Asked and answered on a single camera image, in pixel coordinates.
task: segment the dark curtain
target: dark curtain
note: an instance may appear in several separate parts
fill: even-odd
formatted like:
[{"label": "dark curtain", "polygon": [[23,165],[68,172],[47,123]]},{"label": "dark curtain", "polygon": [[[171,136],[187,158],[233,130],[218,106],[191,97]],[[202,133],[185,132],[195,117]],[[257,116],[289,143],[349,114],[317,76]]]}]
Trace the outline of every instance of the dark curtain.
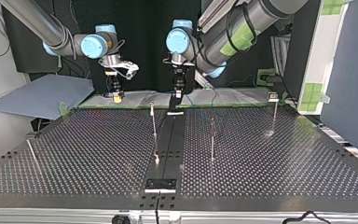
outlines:
[{"label": "dark curtain", "polygon": [[[198,19],[200,0],[74,0],[73,4],[81,33],[93,33],[97,24],[113,23],[118,39],[126,40],[120,53],[140,67],[126,83],[126,91],[172,89],[171,68],[161,62],[168,55],[165,38],[174,19]],[[95,90],[104,92],[103,68],[97,60],[89,60],[89,67]]]}]

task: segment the black cable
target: black cable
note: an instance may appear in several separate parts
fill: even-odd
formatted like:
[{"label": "black cable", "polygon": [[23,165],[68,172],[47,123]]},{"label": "black cable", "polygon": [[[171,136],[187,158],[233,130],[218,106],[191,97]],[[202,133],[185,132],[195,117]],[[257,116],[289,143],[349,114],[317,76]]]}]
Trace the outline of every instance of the black cable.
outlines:
[{"label": "black cable", "polygon": [[158,215],[159,196],[160,196],[160,193],[158,194],[157,203],[156,203],[156,210],[155,210],[155,214],[156,214],[156,223],[157,223],[157,224],[159,224],[159,215]]},{"label": "black cable", "polygon": [[278,77],[281,78],[282,84],[283,84],[284,88],[286,89],[287,94],[289,95],[289,97],[292,100],[293,104],[295,104],[296,108],[298,108],[298,105],[297,105],[295,99],[293,98],[292,94],[290,94],[289,89],[287,89],[286,83],[284,83],[283,76],[281,76],[281,74],[278,74],[278,73],[276,73],[275,75],[277,75]]},{"label": "black cable", "polygon": [[254,36],[254,38],[252,39],[252,45],[255,45],[257,43],[257,33],[255,32],[255,27],[253,26],[253,24],[251,22],[251,18],[249,17],[249,12],[248,12],[247,6],[248,6],[248,4],[246,2],[243,2],[243,4],[242,4],[242,14],[243,14],[243,17],[246,20],[246,23],[249,26],[249,29],[252,32],[252,35]]},{"label": "black cable", "polygon": [[308,215],[313,215],[314,217],[316,217],[318,220],[324,222],[324,223],[327,223],[327,224],[331,224],[331,222],[327,221],[326,219],[322,218],[322,217],[318,217],[314,212],[312,211],[308,211],[306,213],[304,213],[301,217],[289,217],[287,219],[285,219],[283,221],[282,224],[286,224],[286,223],[289,223],[289,222],[301,222],[303,221]]},{"label": "black cable", "polygon": [[53,11],[51,12],[51,14],[53,16],[55,16],[55,3],[54,3],[54,0],[51,0],[51,7],[53,8]]},{"label": "black cable", "polygon": [[[274,57],[275,58],[275,63],[277,64],[277,67],[278,67],[278,53],[277,53],[276,48],[274,48],[274,55],[275,55],[275,57]],[[293,98],[292,94],[290,94],[290,91],[287,88],[286,83],[284,83],[284,79],[283,79],[283,76],[281,75],[281,72],[278,71],[277,73],[275,73],[275,75],[277,75],[277,76],[279,76],[281,78],[282,84],[283,84],[284,88],[286,89],[287,94],[289,95],[289,97],[292,100],[293,104],[295,104],[296,108],[298,109],[298,105],[297,105],[295,99]]]},{"label": "black cable", "polygon": [[[232,41],[232,38],[231,38],[231,34],[230,34],[230,31],[229,31],[229,23],[230,23],[230,18],[231,18],[231,14],[235,8],[235,6],[238,4],[240,0],[236,0],[234,2],[234,4],[232,5],[231,7],[231,10],[228,12],[227,14],[227,20],[226,20],[226,35],[227,35],[227,39],[228,39],[228,42],[230,44],[230,46],[232,48],[235,49],[235,51],[237,52],[245,52],[247,51],[248,49],[238,49],[237,46],[235,46],[234,42]],[[250,18],[249,18],[249,13],[248,13],[248,9],[246,8],[247,7],[247,3],[246,2],[243,2],[242,3],[242,14],[243,14],[243,17],[245,18],[245,21],[249,27],[249,29],[251,30],[252,32],[252,35],[253,35],[253,39],[252,39],[252,44],[254,45],[256,42],[257,42],[257,34],[255,33],[255,27],[253,26]]]},{"label": "black cable", "polygon": [[67,67],[68,67],[68,71],[69,71],[69,77],[72,76],[72,69],[71,69],[71,66],[69,66],[66,62],[62,61],[62,64],[65,64]]},{"label": "black cable", "polygon": [[83,68],[82,67],[80,67],[77,63],[74,63],[74,62],[72,62],[71,60],[68,60],[68,59],[66,59],[66,58],[64,58],[64,57],[61,57],[64,61],[67,61],[68,63],[71,63],[71,64],[73,64],[74,66],[76,66],[77,68],[79,68],[80,69],[80,71],[81,71],[81,74],[82,74],[82,77],[84,77],[84,70],[83,70]]},{"label": "black cable", "polygon": [[[230,45],[231,45],[232,48],[234,48],[237,52],[245,52],[245,51],[247,51],[247,50],[249,50],[249,49],[239,50],[239,49],[234,45],[234,43],[233,43],[233,41],[232,41],[232,39],[231,39],[231,36],[230,36],[230,34],[229,34],[229,21],[230,21],[230,17],[231,17],[231,14],[232,14],[233,10],[235,9],[235,6],[238,4],[238,2],[239,2],[239,0],[236,0],[236,2],[233,4],[231,10],[228,12],[227,22],[226,22],[226,34],[227,34],[228,42],[230,43]],[[247,11],[247,9],[246,9],[246,6],[247,6],[246,2],[243,2],[242,5],[243,5],[243,8],[242,8],[243,17],[245,18],[246,23],[248,24],[248,26],[249,26],[249,28],[250,28],[252,34],[254,35],[254,38],[253,38],[253,40],[252,40],[252,44],[255,44],[255,43],[257,42],[257,34],[255,33],[255,28],[254,28],[252,22],[250,21],[249,14],[248,14],[248,11]],[[212,67],[216,67],[216,68],[218,68],[218,67],[227,67],[227,66],[233,64],[233,63],[234,63],[238,58],[240,58],[240,56],[241,56],[241,55],[239,54],[236,58],[234,58],[233,60],[231,60],[229,63],[227,63],[227,64],[225,64],[225,65],[214,64],[214,63],[212,63],[212,62],[208,59],[208,57],[206,56],[206,54],[202,53],[202,49],[204,48],[204,44],[202,43],[202,39],[200,38],[200,33],[197,33],[196,37],[197,37],[197,46],[198,46],[198,50],[199,50],[198,52],[195,51],[195,48],[194,48],[194,47],[195,47],[195,43],[194,43],[193,39],[190,38],[191,45],[193,46],[193,53],[194,53],[194,55],[195,55],[195,58],[197,58],[197,56],[200,55],[201,58],[202,58],[208,65],[210,65],[210,66],[212,66]]]}]

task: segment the green tape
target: green tape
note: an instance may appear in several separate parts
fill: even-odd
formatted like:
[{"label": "green tape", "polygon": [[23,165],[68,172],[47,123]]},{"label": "green tape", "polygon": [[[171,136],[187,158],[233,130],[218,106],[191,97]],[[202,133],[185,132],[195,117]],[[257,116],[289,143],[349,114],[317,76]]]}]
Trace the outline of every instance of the green tape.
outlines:
[{"label": "green tape", "polygon": [[62,60],[61,60],[61,55],[58,56],[58,65],[59,68],[62,68]]},{"label": "green tape", "polygon": [[313,112],[316,111],[319,102],[322,100],[322,87],[321,83],[306,83],[304,92],[301,97],[300,111]]},{"label": "green tape", "polygon": [[[237,49],[246,50],[253,45],[253,38],[254,36],[252,34],[251,29],[249,28],[248,24],[244,22],[243,25],[241,25],[240,29],[231,37],[231,40],[234,43],[234,46],[237,47]],[[225,46],[220,49],[220,52],[228,57],[237,53],[237,51],[231,47],[231,44],[229,42],[227,42]]]},{"label": "green tape", "polygon": [[275,68],[258,69],[257,70],[257,81],[255,84],[257,86],[274,86],[273,83],[267,83],[265,80],[261,80],[261,76],[273,77],[273,76],[275,76],[275,74],[276,74]]},{"label": "green tape", "polygon": [[344,4],[344,0],[324,0],[322,16],[339,15]]},{"label": "green tape", "polygon": [[69,110],[66,107],[66,104],[64,102],[60,102],[60,113],[62,116],[66,116],[69,114]]}]

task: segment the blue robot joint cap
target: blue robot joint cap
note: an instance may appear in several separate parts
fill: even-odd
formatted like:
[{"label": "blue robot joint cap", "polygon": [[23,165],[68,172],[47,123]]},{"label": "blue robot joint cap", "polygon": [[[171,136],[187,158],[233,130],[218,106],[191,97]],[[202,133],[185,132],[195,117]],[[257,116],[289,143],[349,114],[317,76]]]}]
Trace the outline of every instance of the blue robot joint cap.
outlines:
[{"label": "blue robot joint cap", "polygon": [[116,34],[116,26],[114,24],[101,24],[95,26],[95,33],[106,32]]},{"label": "blue robot joint cap", "polygon": [[211,73],[207,73],[206,75],[212,78],[217,78],[220,77],[220,75],[222,75],[222,73],[225,71],[226,69],[226,62],[223,62],[220,67],[216,68],[214,71],[212,71]]},{"label": "blue robot joint cap", "polygon": [[106,40],[100,35],[87,35],[80,47],[84,55],[91,59],[102,58],[108,51]]},{"label": "blue robot joint cap", "polygon": [[190,45],[190,37],[182,29],[173,29],[167,36],[166,45],[171,53],[185,53]]},{"label": "blue robot joint cap", "polygon": [[172,28],[183,27],[193,29],[193,21],[189,20],[174,20],[172,23]]}]

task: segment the robot end effector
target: robot end effector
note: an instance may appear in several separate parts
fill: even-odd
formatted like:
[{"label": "robot end effector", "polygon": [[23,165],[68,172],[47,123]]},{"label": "robot end effector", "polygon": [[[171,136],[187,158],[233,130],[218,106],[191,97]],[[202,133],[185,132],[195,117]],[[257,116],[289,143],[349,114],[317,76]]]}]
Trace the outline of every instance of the robot end effector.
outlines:
[{"label": "robot end effector", "polygon": [[139,70],[138,65],[122,61],[119,49],[124,40],[117,41],[116,27],[113,24],[97,25],[95,34],[72,35],[59,20],[48,14],[35,0],[0,0],[0,4],[24,23],[43,41],[46,52],[54,56],[87,56],[91,59],[101,58],[100,64],[109,74],[108,78],[118,80],[113,94],[123,92],[122,77],[131,80]]}]

